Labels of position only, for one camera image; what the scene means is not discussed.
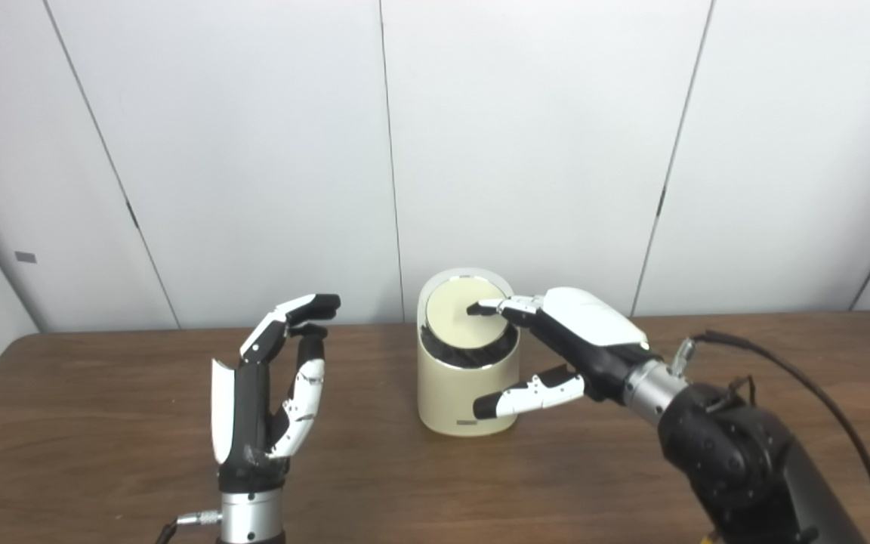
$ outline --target round lid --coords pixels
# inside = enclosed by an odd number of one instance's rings
[[[465,310],[481,299],[504,297],[501,289],[483,278],[452,278],[428,297],[425,320],[432,333],[450,347],[483,348],[501,337],[508,322],[502,316],[469,316]]]

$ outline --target brown tabletop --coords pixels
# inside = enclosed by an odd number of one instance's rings
[[[673,354],[705,327],[751,338],[828,390],[870,448],[870,313],[637,318]],[[210,358],[241,329],[22,338],[0,358],[0,542],[152,542],[218,507]],[[523,376],[559,361],[524,337]],[[317,423],[285,490],[290,544],[696,544],[708,530],[652,428],[611,403],[524,414],[492,437],[442,437],[415,411],[413,325],[336,326]],[[273,400],[294,354],[275,362]],[[752,374],[758,403],[800,436],[870,541],[870,488],[848,438],[797,382],[705,345],[698,382]],[[216,527],[173,542],[213,542]]]

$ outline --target beige container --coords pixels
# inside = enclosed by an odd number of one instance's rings
[[[468,316],[484,298],[511,296],[502,278],[479,268],[436,275],[418,297],[418,415],[456,437],[498,433],[515,416],[476,420],[472,403],[519,380],[519,330],[501,316]]]

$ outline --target black cable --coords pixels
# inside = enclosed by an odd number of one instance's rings
[[[705,331],[704,334],[697,335],[692,338],[695,342],[705,342],[709,344],[723,344],[723,345],[732,345],[734,348],[747,349],[747,351],[753,351],[756,354],[763,356],[769,361],[776,364],[781,369],[784,369],[785,372],[794,376],[794,379],[797,379],[798,382],[801,383],[804,387],[807,387],[811,393],[813,393],[825,406],[828,407],[828,410],[831,410],[831,414],[835,416],[835,419],[838,420],[838,423],[841,424],[841,427],[845,430],[845,433],[848,434],[848,437],[852,441],[852,444],[855,444],[855,449],[857,450],[857,454],[861,458],[861,464],[864,465],[865,471],[868,472],[868,479],[870,479],[870,455],[868,454],[868,449],[865,448],[864,441],[861,440],[859,434],[855,430],[855,426],[852,425],[852,422],[842,413],[840,407],[838,407],[837,403],[828,396],[828,393],[825,393],[824,389],[821,389],[821,386],[818,386],[817,383],[814,382],[807,374],[798,369],[793,364],[787,362],[786,360],[780,358],[779,356],[773,354],[773,352],[768,351],[766,348],[760,347],[760,345],[756,345],[746,338],[736,337],[730,334],[724,334],[716,331]]]
[[[173,538],[173,535],[176,533],[177,521],[173,520],[172,522],[165,524],[162,531],[159,531],[159,536],[156,537],[156,544],[166,544],[170,541],[170,538]]]

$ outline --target small gray tag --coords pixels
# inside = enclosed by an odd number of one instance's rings
[[[15,252],[15,261],[35,264],[35,254],[34,252]]]

